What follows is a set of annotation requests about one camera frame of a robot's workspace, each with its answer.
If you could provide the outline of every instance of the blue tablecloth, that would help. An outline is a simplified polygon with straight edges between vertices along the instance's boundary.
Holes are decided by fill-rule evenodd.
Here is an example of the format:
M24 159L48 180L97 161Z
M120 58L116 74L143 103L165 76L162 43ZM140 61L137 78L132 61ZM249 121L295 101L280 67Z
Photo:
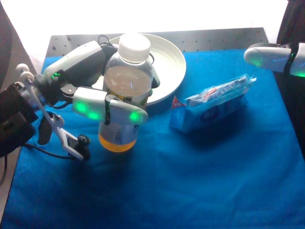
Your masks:
M246 64L243 53L184 54L180 99L243 73L257 76L245 109L188 135L168 126L172 98L148 109L149 122L126 154L104 150L98 123L71 106L56 111L66 130L91 138L91 158L67 161L23 147L3 228L305 227L305 165L295 132L273 74ZM54 134L42 148L65 154Z

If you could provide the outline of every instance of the blue packaging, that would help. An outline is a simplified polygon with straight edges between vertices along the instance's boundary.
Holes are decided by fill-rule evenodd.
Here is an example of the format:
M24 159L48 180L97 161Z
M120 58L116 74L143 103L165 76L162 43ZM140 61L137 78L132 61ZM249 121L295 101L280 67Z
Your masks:
M245 94L256 78L244 74L227 83L204 89L181 103L174 97L170 126L190 132L221 120L247 103Z

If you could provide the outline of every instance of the white bottle cap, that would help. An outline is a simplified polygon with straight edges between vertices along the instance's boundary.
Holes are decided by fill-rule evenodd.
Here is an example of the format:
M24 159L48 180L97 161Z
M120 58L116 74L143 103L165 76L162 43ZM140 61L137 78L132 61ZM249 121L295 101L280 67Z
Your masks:
M151 43L149 39L138 33L126 33L120 37L119 55L131 62L143 62L149 57Z

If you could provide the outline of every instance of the wet wipes package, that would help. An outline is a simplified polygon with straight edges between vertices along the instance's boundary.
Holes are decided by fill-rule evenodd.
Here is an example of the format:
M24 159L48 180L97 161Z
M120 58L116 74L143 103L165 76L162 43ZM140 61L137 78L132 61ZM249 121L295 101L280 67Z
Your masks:
M185 103L174 97L170 126L187 133L225 118L247 103L244 95L255 81L244 74L187 97Z

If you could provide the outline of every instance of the white plate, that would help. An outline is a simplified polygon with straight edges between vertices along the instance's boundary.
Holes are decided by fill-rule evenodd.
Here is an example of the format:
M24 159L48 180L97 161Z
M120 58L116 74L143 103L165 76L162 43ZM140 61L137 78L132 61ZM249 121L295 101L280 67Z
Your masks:
M181 51L168 40L143 34L151 42L151 54L154 56L153 67L159 77L160 85L152 90L147 105L152 105L170 96L181 84L185 76L186 62ZM120 37L110 40L112 44L119 44ZM94 88L102 89L104 77L92 85Z

